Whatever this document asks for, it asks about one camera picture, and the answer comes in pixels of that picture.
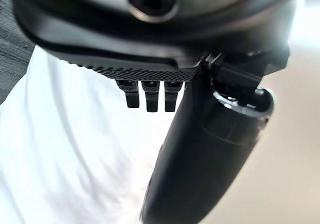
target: white shirt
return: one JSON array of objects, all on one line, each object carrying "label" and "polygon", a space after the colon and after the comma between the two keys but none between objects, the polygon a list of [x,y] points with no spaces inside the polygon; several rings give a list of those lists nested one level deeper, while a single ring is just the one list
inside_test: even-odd
[{"label": "white shirt", "polygon": [[174,115],[140,101],[36,47],[0,106],[0,223],[137,223]]}]

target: grip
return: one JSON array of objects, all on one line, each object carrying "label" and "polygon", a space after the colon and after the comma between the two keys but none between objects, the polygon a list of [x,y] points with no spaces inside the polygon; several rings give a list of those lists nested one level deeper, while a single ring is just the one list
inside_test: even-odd
[{"label": "grip", "polygon": [[145,197],[144,224],[197,224],[242,168],[274,107],[265,89],[239,106],[200,71],[186,87]]}]

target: gray surface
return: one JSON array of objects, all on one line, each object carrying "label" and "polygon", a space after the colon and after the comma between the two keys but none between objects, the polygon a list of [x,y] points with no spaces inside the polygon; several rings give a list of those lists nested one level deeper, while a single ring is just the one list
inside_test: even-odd
[{"label": "gray surface", "polygon": [[19,30],[10,0],[0,0],[0,104],[26,73],[34,45]]}]

